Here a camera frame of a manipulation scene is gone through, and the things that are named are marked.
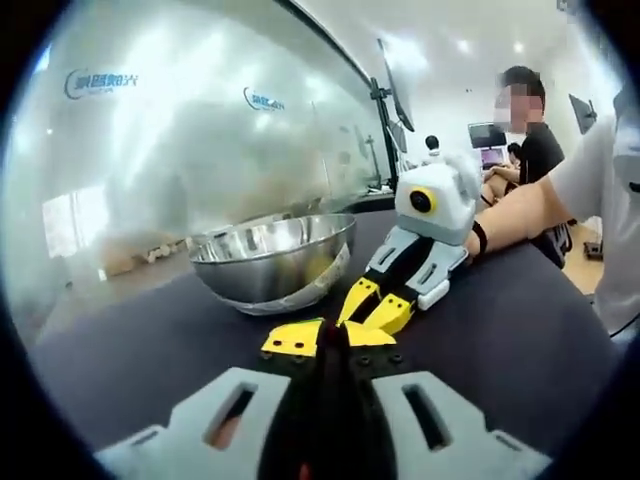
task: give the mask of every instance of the black table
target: black table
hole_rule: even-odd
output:
[[[230,366],[249,366],[275,325],[336,317],[393,221],[393,211],[358,216],[349,273],[315,307],[251,318],[186,275],[78,320],[31,352],[34,365],[94,448],[166,425],[180,400]],[[483,410],[489,428],[549,454],[590,409],[616,358],[589,302],[529,244],[468,268],[397,338],[419,366]]]

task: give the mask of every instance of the glass partition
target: glass partition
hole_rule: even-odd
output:
[[[18,99],[6,155],[19,326],[70,291],[73,314],[120,298],[103,280],[162,245],[345,207],[379,181],[374,158],[389,177],[362,74],[269,1],[79,2]]]

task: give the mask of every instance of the stainless steel bowl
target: stainless steel bowl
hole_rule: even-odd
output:
[[[222,301],[251,315],[290,312],[324,297],[346,271],[355,217],[311,215],[239,225],[212,235],[189,255]]]

